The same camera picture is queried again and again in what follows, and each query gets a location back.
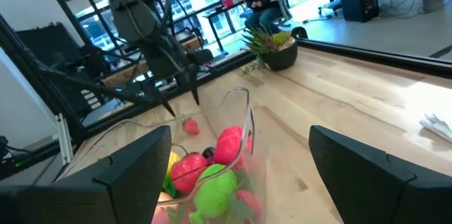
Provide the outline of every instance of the transparent container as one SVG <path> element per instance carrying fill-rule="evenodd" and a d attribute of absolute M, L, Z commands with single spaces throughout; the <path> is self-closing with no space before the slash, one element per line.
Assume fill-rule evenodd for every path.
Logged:
<path fill-rule="evenodd" d="M 198 124 L 198 135 L 184 131 L 184 122 L 188 118 Z M 152 224 L 265 223 L 266 155 L 256 137 L 249 91 L 246 88 L 231 89 L 212 108 L 204 108 L 202 112 L 184 115 L 159 126 L 163 124 L 171 127 L 172 151 L 182 158 L 180 161 L 184 161 L 187 154 L 203 153 L 209 147 L 217 147 L 220 137 L 223 144 L 215 149 L 215 157 L 207 157 L 207 165 L 200 164 L 201 170 L 194 169 L 180 176 L 172 173 L 167 177 L 164 184 L 167 193 L 160 195 Z M 242 134 L 236 138 L 238 131 Z M 218 156 L 230 157 L 231 154 L 229 164 L 227 158 L 219 160 Z M 172 171 L 180 173 L 181 166 L 181 163 L 173 163 Z M 195 179 L 197 182 L 191 192 L 178 191 L 172 199 L 169 194 L 174 193 L 174 190 L 167 188 L 173 186 L 174 189 L 179 179 L 192 182 Z"/>

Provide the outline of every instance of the chair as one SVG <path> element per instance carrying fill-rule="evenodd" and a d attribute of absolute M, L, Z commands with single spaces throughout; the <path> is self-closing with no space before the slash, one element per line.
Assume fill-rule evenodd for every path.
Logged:
<path fill-rule="evenodd" d="M 290 23 L 287 23 L 287 22 L 290 19 L 292 19 L 292 14 L 289 11 L 289 8 L 288 8 L 289 6 L 287 5 L 287 0 L 271 0 L 271 1 L 278 2 L 278 4 L 280 5 L 281 14 L 282 14 L 282 17 L 277 18 L 276 20 L 273 21 L 273 23 L 276 24 L 277 26 L 290 27 Z M 240 14 L 239 17 L 248 19 L 252 13 L 253 13 L 253 11 L 251 9 L 248 9 L 245 12 L 243 12 L 242 14 Z"/>

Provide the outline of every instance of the black box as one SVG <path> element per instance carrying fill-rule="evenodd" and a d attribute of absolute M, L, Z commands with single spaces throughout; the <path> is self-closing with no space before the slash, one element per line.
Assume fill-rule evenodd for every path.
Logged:
<path fill-rule="evenodd" d="M 341 0 L 345 20 L 367 22 L 379 16 L 378 0 Z"/>

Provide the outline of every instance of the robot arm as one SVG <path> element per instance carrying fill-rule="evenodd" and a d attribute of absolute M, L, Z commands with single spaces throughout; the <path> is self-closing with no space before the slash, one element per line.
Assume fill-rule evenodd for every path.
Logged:
<path fill-rule="evenodd" d="M 143 91 L 159 98 L 175 116 L 166 99 L 155 87 L 155 82 L 176 76 L 178 83 L 182 82 L 190 88 L 199 105 L 196 89 L 198 68 L 197 65 L 190 64 L 183 47 L 167 28 L 167 22 L 172 16 L 170 0 L 165 0 L 167 2 L 163 17 L 157 11 L 157 1 L 159 0 L 109 0 L 109 4 L 119 37 L 140 49 L 153 73 L 150 86 Z"/>

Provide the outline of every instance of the clear plastic bin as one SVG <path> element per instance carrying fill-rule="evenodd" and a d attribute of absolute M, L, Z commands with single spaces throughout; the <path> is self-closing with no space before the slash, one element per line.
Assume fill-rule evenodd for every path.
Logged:
<path fill-rule="evenodd" d="M 200 130 L 198 135 L 189 135 L 184 131 L 184 121 L 188 118 L 197 122 Z M 237 127 L 241 128 L 242 135 L 239 136 L 237 151 L 234 151 L 233 147 L 225 148 L 224 145 L 220 147 L 237 153 L 229 165 L 214 164 L 213 167 L 212 161 L 215 158 L 209 158 L 210 163 L 207 167 L 201 165 L 200 168 L 213 170 L 213 173 L 198 179 L 190 193 L 178 192 L 175 199 L 168 197 L 171 193 L 161 194 L 152 224 L 265 223 L 265 151 L 256 137 L 249 91 L 246 88 L 231 89 L 223 100 L 218 101 L 216 107 L 184 115 L 165 124 L 171 127 L 172 151 L 181 158 L 187 153 L 202 153 L 208 147 L 216 147 L 221 133 L 233 126 L 235 126 L 233 131 L 239 131 Z M 197 169 L 185 176 L 173 178 L 175 181 L 184 178 L 193 181 L 193 177 L 190 176 L 195 172 L 199 174 Z"/>

